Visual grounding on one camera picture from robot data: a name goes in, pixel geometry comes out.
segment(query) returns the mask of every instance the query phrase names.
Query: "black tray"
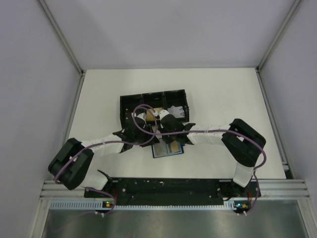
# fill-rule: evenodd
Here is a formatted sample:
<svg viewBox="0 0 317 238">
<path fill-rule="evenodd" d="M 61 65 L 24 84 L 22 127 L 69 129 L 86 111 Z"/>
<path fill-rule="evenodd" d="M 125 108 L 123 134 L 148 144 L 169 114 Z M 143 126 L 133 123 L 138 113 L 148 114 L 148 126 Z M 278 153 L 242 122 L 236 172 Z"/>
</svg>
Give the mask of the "black tray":
<svg viewBox="0 0 317 238">
<path fill-rule="evenodd" d="M 127 122 L 131 121 L 131 113 L 136 106 L 140 104 L 148 104 L 153 108 L 183 107 L 185 116 L 177 118 L 180 122 L 189 121 L 189 107 L 187 104 L 186 93 L 184 89 L 174 91 L 164 91 L 155 93 L 143 93 L 135 95 L 120 96 L 120 121 L 124 128 Z M 145 112 L 145 110 L 137 110 L 137 114 Z M 154 121 L 147 121 L 148 124 L 154 125 Z"/>
</svg>

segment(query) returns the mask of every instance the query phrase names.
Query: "purple cable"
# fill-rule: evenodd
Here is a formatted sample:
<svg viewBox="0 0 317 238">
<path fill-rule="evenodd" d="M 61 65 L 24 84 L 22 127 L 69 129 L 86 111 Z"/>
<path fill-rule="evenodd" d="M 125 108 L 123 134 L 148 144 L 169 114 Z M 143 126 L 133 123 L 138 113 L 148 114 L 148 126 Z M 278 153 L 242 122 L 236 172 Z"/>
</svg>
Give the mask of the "purple cable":
<svg viewBox="0 0 317 238">
<path fill-rule="evenodd" d="M 133 122 L 135 123 L 136 127 L 141 130 L 142 132 L 146 133 L 146 134 L 149 134 L 149 135 L 153 135 L 154 133 L 151 133 L 151 132 L 148 132 L 144 129 L 142 129 L 139 125 L 137 125 L 136 121 L 135 121 L 135 118 L 134 118 L 134 114 L 136 112 L 137 109 L 141 108 L 141 109 L 144 109 L 143 107 L 144 106 L 147 106 L 149 107 L 149 105 L 146 105 L 146 104 L 141 104 L 141 105 L 138 105 L 134 111 L 133 111 L 133 114 L 132 114 L 132 119 L 133 119 Z M 246 213 L 242 213 L 242 214 L 245 214 L 245 215 L 248 215 L 254 208 L 255 204 L 257 203 L 257 200 L 258 200 L 258 197 L 259 197 L 259 194 L 260 194 L 260 185 L 259 185 L 259 180 L 256 176 L 256 170 L 260 167 L 262 167 L 265 163 L 266 163 L 266 153 L 265 151 L 263 150 L 263 148 L 258 144 L 256 143 L 254 140 L 246 137 L 245 135 L 243 134 L 240 134 L 236 131 L 232 131 L 232 130 L 224 130 L 224 129 L 217 129 L 217 130 L 208 130 L 208 131 L 203 131 L 203 130 L 186 130 L 186 131 L 178 131 L 178 132 L 169 132 L 169 133 L 156 133 L 156 135 L 178 135 L 178 134 L 184 134 L 184 133 L 214 133 L 214 132 L 229 132 L 229 133 L 232 133 L 232 134 L 235 134 L 237 136 L 240 136 L 242 137 L 243 139 L 246 139 L 247 141 L 249 141 L 250 143 L 252 143 L 253 145 L 255 145 L 260 151 L 261 153 L 263 154 L 263 161 L 262 163 L 260 163 L 258 166 L 255 166 L 254 167 L 254 172 L 253 172 L 253 176 L 254 178 L 256 179 L 256 182 L 257 182 L 257 194 L 256 194 L 256 197 L 254 199 L 254 202 L 251 206 L 251 208 L 246 212 Z"/>
<path fill-rule="evenodd" d="M 149 105 L 143 104 L 142 106 L 148 106 L 150 109 L 152 109 L 153 111 L 155 111 L 155 110 L 154 110 L 151 106 L 149 106 Z M 87 150 L 87 149 L 90 149 L 90 148 L 93 148 L 93 147 L 96 147 L 96 146 L 104 145 L 104 144 L 110 144 L 110 143 L 123 143 L 123 144 L 127 144 L 127 145 L 139 145 L 139 146 L 148 144 L 150 141 L 153 140 L 153 138 L 155 137 L 156 132 L 157 132 L 157 130 L 158 130 L 157 120 L 155 119 L 154 122 L 155 122 L 155 131 L 154 131 L 154 133 L 151 134 L 152 137 L 151 137 L 149 140 L 147 140 L 146 142 L 143 142 L 143 143 L 141 143 L 141 144 L 131 143 L 131 142 L 127 142 L 127 141 L 121 141 L 121 140 L 112 140 L 112 141 L 105 141 L 104 143 L 101 142 L 101 143 L 97 143 L 97 144 L 92 144 L 92 145 L 89 145 L 89 146 L 87 146 L 87 147 L 81 149 L 76 155 L 73 156 L 73 158 L 71 158 L 69 161 L 67 161 L 67 163 L 61 168 L 60 171 L 58 171 L 57 175 L 54 177 L 54 182 L 55 182 L 55 183 L 58 183 L 58 184 L 61 184 L 61 183 L 58 181 L 59 176 L 65 171 L 65 169 L 66 169 L 84 150 Z"/>
<path fill-rule="evenodd" d="M 106 195 L 106 196 L 112 198 L 112 199 L 114 200 L 114 205 L 113 205 L 112 208 L 106 213 L 106 215 L 109 215 L 110 213 L 113 212 L 113 210 L 114 210 L 114 208 L 115 208 L 115 206 L 116 206 L 116 202 L 117 202 L 117 201 L 115 200 L 115 197 L 114 197 L 114 196 L 112 196 L 112 195 L 111 195 L 110 193 L 108 193 L 108 192 L 101 191 L 101 190 L 97 190 L 97 189 L 95 189 L 95 188 L 93 188 L 93 187 L 86 187 L 86 189 L 88 189 L 88 190 L 90 190 L 90 191 L 93 191 L 93 192 L 101 193 L 101 194 L 103 194 L 103 195 Z"/>
<path fill-rule="evenodd" d="M 154 108 L 152 108 L 151 106 L 149 106 L 149 105 L 147 105 L 147 104 L 141 104 L 141 105 L 138 105 L 138 106 L 134 109 L 134 111 L 133 111 L 133 113 L 132 113 L 132 119 L 133 119 L 133 122 L 135 123 L 136 127 L 137 127 L 139 130 L 141 130 L 142 132 L 144 132 L 144 133 L 146 133 L 146 134 L 152 135 L 152 137 L 151 137 L 148 141 L 146 141 L 146 142 L 144 142 L 144 143 L 141 143 L 141 144 L 137 144 L 137 143 L 131 143 L 131 142 L 126 142 L 126 141 L 114 140 L 114 141 L 106 141 L 106 142 L 104 142 L 104 143 L 97 143 L 97 144 L 93 144 L 93 145 L 87 146 L 87 147 L 83 148 L 82 150 L 80 150 L 75 156 L 73 156 L 73 158 L 71 158 L 71 159 L 62 167 L 62 169 L 57 173 L 57 175 L 56 175 L 55 178 L 54 178 L 55 183 L 60 183 L 60 182 L 58 182 L 58 178 L 59 178 L 59 176 L 64 172 L 64 170 L 67 168 L 67 166 L 69 166 L 84 150 L 90 149 L 90 148 L 92 148 L 92 147 L 100 146 L 100 145 L 103 145 L 103 144 L 110 144 L 110 143 L 124 143 L 124 144 L 128 144 L 128 145 L 145 145 L 145 144 L 149 143 L 151 140 L 153 140 L 153 138 L 154 138 L 156 135 L 178 135 L 178 134 L 185 134 L 185 133 L 229 132 L 229 133 L 235 134 L 235 135 L 240 136 L 240 137 L 242 137 L 243 139 L 249 141 L 250 143 L 252 143 L 253 145 L 255 145 L 255 146 L 261 151 L 261 153 L 263 154 L 263 161 L 262 161 L 262 163 L 259 164 L 258 166 L 255 166 L 255 167 L 254 167 L 253 175 L 254 175 L 254 177 L 255 177 L 255 179 L 256 179 L 256 181 L 257 181 L 258 191 L 257 191 L 256 197 L 255 197 L 255 200 L 254 200 L 254 202 L 253 202 L 251 208 L 246 212 L 246 215 L 249 214 L 249 212 L 253 210 L 253 207 L 255 206 L 255 204 L 256 204 L 256 202 L 257 202 L 257 199 L 258 199 L 258 197 L 259 197 L 259 194 L 260 194 L 259 181 L 258 181 L 258 178 L 257 178 L 256 175 L 255 175 L 255 172 L 256 172 L 256 169 L 262 167 L 262 166 L 266 163 L 266 153 L 265 153 L 265 151 L 263 150 L 263 148 L 262 148 L 259 144 L 257 144 L 255 141 L 253 141 L 252 139 L 246 137 L 246 136 L 243 135 L 243 134 L 240 134 L 240 133 L 238 133 L 238 132 L 236 132 L 236 131 L 225 130 L 225 129 L 208 130 L 208 131 L 203 131 L 203 130 L 187 130 L 187 131 L 178 131 L 178 132 L 169 132 L 169 133 L 157 133 L 157 130 L 158 130 L 157 119 L 156 119 L 156 117 L 153 115 L 153 113 L 152 113 L 149 109 L 147 109 L 147 108 L 145 108 L 145 107 L 148 107 L 149 109 L 152 109 L 153 112 L 155 112 Z M 136 123 L 134 114 L 135 114 L 135 112 L 136 112 L 137 109 L 145 109 L 145 110 L 147 110 L 147 112 L 149 112 L 149 113 L 153 116 L 153 118 L 155 119 L 154 122 L 155 122 L 155 126 L 156 126 L 154 132 L 148 132 L 148 131 L 142 129 L 142 128 Z"/>
</svg>

